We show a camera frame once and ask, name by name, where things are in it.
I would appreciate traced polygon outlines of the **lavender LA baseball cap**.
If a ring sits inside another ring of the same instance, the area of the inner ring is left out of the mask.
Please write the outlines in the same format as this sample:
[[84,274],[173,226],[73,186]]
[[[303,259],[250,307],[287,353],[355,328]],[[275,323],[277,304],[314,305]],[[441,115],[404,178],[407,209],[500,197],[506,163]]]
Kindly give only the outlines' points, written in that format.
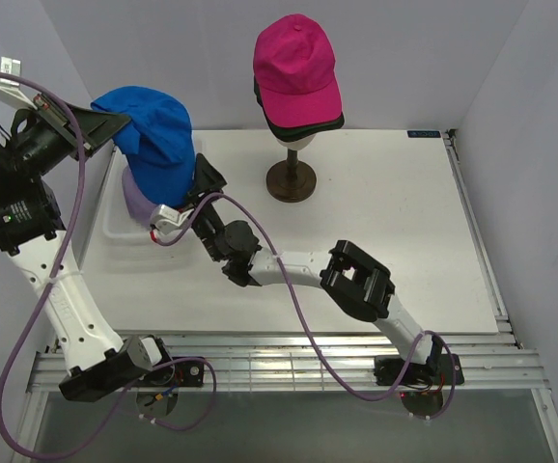
[[128,215],[138,225],[149,230],[152,227],[153,212],[160,206],[160,203],[150,201],[142,193],[129,167],[123,169],[121,185]]

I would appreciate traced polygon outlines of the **blue perforated cap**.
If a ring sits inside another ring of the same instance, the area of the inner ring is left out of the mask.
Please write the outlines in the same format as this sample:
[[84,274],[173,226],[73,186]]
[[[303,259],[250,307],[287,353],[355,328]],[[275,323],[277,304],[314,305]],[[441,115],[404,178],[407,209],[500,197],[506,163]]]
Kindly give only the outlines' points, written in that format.
[[152,88],[125,86],[98,97],[91,108],[130,117],[113,141],[138,189],[154,204],[181,204],[193,184],[196,157],[184,105]]

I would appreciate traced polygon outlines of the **green NY baseball cap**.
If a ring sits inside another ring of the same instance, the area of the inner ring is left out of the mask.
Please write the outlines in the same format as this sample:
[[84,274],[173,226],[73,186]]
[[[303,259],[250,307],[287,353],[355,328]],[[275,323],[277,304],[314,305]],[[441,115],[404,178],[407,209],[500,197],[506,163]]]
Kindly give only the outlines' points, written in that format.
[[256,79],[253,79],[253,92],[258,105],[262,109],[268,128],[270,129],[271,133],[280,141],[295,142],[297,140],[310,135],[318,134],[320,132],[341,129],[345,124],[345,116],[343,113],[341,113],[338,118],[324,123],[306,124],[296,127],[284,127],[277,125],[269,119],[266,113],[260,93],[260,87]]

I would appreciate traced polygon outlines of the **black cap gold logo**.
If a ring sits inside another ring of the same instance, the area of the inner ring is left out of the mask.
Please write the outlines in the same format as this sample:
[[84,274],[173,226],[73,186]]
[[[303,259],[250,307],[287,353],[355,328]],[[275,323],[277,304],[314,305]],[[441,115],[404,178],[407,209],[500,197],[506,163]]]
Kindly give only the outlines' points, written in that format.
[[345,123],[344,114],[341,114],[337,119],[325,122],[325,123],[315,123],[308,125],[300,125],[296,127],[283,127],[274,124],[263,111],[265,116],[265,121],[272,135],[280,142],[293,143],[308,136],[317,135],[318,133],[324,131],[338,130],[341,129]]

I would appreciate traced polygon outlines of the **pink perforated cap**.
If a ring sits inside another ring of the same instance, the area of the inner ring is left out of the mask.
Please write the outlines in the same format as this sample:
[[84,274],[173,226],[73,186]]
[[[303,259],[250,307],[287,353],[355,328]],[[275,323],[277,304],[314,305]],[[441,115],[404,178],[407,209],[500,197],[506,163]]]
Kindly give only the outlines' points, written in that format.
[[331,42],[315,20],[289,14],[257,37],[253,74],[272,124],[295,128],[329,123],[343,112]]

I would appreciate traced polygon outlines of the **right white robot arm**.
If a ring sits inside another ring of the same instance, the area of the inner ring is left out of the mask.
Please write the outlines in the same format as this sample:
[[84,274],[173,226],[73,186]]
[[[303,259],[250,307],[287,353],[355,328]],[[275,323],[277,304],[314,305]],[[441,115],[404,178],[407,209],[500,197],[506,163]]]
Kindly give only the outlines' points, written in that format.
[[390,270],[354,243],[339,240],[326,253],[274,253],[260,244],[250,223],[223,223],[213,203],[227,185],[203,154],[195,157],[193,186],[185,204],[199,213],[192,229],[210,258],[237,286],[271,286],[289,279],[295,286],[321,289],[347,316],[375,325],[405,364],[407,378],[430,382],[441,371],[442,344],[427,335],[401,303]]

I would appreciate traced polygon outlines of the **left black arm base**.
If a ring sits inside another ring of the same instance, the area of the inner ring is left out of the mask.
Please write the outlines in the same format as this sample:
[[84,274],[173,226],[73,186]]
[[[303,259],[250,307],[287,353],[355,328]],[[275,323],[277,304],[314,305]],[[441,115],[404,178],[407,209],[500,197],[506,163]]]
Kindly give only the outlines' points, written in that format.
[[201,357],[173,357],[173,364],[159,367],[136,381],[136,387],[163,388],[204,385],[205,364]]

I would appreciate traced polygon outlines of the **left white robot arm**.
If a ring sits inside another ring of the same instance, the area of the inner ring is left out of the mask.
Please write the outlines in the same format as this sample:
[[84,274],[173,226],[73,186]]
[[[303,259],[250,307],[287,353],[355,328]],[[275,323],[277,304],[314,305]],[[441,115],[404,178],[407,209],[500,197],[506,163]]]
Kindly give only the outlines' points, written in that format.
[[43,308],[68,373],[59,388],[71,401],[97,401],[143,376],[164,385],[175,373],[156,338],[122,339],[102,316],[65,241],[55,194],[42,179],[79,150],[92,156],[129,121],[39,93],[23,100],[7,139],[0,139],[0,250],[37,294],[48,294]]

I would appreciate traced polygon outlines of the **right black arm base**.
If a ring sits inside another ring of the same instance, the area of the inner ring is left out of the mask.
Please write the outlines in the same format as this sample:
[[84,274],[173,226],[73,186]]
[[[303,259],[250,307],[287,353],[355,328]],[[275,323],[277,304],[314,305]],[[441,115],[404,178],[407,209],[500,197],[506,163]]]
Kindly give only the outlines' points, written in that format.
[[[392,386],[399,377],[405,361],[400,357],[374,358],[374,377],[379,386]],[[436,367],[430,369],[418,364],[410,364],[400,382],[401,386],[439,386],[451,385],[455,380],[456,385],[465,382],[460,358],[456,354],[443,354]]]

